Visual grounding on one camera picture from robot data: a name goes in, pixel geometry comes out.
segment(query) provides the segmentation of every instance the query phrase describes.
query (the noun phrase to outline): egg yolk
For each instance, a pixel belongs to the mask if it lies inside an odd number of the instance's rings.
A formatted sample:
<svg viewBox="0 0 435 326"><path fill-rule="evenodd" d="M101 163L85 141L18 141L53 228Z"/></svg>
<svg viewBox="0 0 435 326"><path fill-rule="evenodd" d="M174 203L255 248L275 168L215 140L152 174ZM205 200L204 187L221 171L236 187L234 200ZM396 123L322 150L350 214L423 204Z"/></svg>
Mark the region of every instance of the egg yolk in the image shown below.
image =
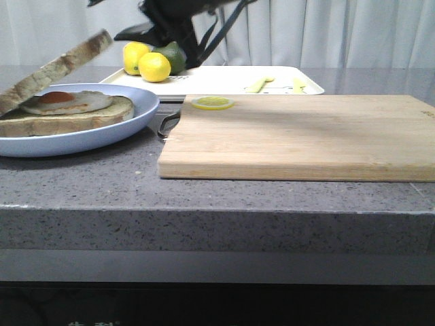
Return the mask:
<svg viewBox="0 0 435 326"><path fill-rule="evenodd" d="M39 97L40 103L61 103L72 101L74 96L67 92L49 92Z"/></svg>

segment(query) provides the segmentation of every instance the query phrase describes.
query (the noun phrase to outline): blue plate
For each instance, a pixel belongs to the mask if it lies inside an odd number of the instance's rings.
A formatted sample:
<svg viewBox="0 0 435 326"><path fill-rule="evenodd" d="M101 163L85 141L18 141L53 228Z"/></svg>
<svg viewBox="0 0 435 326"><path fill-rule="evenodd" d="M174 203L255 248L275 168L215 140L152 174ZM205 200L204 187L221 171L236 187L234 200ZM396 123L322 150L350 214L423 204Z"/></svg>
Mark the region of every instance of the blue plate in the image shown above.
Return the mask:
<svg viewBox="0 0 435 326"><path fill-rule="evenodd" d="M88 151L125 139L145 128L154 117L159 105L157 95L149 90L111 84L53 85L37 95L47 92L99 91L107 95L120 95L131 99L135 105L132 119L111 126L38 137L0 137L0 156L37 158Z"/></svg>

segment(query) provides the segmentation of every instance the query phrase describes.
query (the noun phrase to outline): bread crust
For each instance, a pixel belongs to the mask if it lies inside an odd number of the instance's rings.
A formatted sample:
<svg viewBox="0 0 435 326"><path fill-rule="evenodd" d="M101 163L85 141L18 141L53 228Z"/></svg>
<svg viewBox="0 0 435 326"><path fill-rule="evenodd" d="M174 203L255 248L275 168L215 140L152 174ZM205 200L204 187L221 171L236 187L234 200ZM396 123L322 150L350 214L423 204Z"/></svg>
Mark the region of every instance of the bread crust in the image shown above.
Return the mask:
<svg viewBox="0 0 435 326"><path fill-rule="evenodd" d="M20 109L0 118L0 137L30 137L66 134L110 126L129 120L135 106L131 99L113 96L112 105L96 111L71 115L37 115Z"/></svg>
<svg viewBox="0 0 435 326"><path fill-rule="evenodd" d="M103 29L25 77L0 94L0 116L16 109L22 102L89 62L112 43L113 39Z"/></svg>

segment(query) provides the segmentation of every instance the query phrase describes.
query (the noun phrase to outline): lime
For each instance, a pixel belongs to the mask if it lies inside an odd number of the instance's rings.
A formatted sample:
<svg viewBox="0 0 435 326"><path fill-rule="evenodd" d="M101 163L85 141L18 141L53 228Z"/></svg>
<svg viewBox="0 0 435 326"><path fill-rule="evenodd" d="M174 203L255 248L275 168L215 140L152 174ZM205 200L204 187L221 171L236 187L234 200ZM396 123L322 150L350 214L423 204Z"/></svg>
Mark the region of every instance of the lime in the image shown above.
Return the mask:
<svg viewBox="0 0 435 326"><path fill-rule="evenodd" d="M165 80L171 73L171 63L161 53L149 52L139 59L139 72L147 82L157 83Z"/></svg>
<svg viewBox="0 0 435 326"><path fill-rule="evenodd" d="M192 105L203 110L223 110L234 105L234 101L223 96L202 96L192 100Z"/></svg>
<svg viewBox="0 0 435 326"><path fill-rule="evenodd" d="M162 48L154 48L153 52L161 53L171 63L171 75L177 75L186 69L186 59L178 43L173 41Z"/></svg>
<svg viewBox="0 0 435 326"><path fill-rule="evenodd" d="M150 51L150 48L144 43L128 42L122 49L125 72L129 75L139 75L139 59Z"/></svg>

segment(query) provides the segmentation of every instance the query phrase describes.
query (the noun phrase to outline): wooden cutting board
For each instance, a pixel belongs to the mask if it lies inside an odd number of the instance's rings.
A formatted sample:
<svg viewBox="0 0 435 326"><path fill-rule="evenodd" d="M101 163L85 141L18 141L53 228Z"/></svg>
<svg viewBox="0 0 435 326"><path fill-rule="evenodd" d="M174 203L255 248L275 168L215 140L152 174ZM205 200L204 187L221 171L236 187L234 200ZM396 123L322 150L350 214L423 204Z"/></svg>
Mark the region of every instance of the wooden cutting board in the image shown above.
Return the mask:
<svg viewBox="0 0 435 326"><path fill-rule="evenodd" d="M187 96L158 166L164 178L435 181L435 108L408 95Z"/></svg>

